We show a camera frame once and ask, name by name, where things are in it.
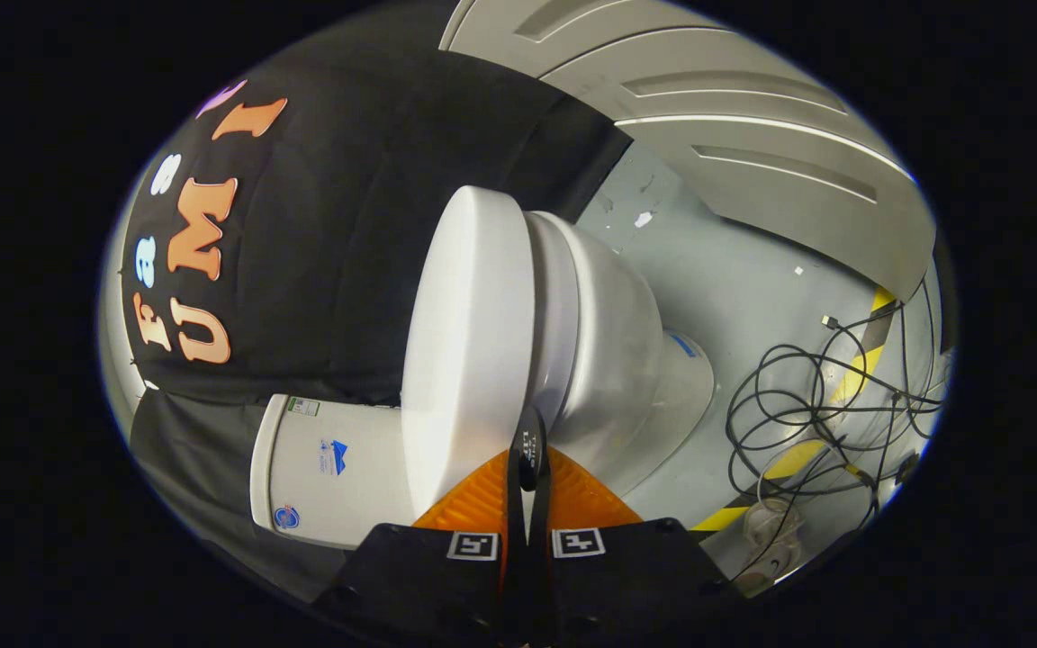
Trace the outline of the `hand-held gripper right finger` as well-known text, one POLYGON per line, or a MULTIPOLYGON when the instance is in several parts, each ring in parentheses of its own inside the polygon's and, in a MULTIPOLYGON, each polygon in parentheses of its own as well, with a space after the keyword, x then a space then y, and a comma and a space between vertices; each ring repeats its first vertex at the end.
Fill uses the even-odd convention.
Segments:
POLYGON ((744 595, 680 522, 642 519, 528 413, 528 626, 535 647, 697 647, 744 595))

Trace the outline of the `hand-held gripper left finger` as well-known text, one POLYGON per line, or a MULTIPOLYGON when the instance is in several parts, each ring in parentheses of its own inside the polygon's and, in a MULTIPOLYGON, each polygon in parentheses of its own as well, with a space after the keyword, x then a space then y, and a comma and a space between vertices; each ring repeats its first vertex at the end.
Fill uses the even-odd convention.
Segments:
POLYGON ((375 647, 505 647, 507 577, 527 544, 527 410, 506 450, 474 475, 500 479, 487 522, 374 526, 320 594, 317 615, 375 647))

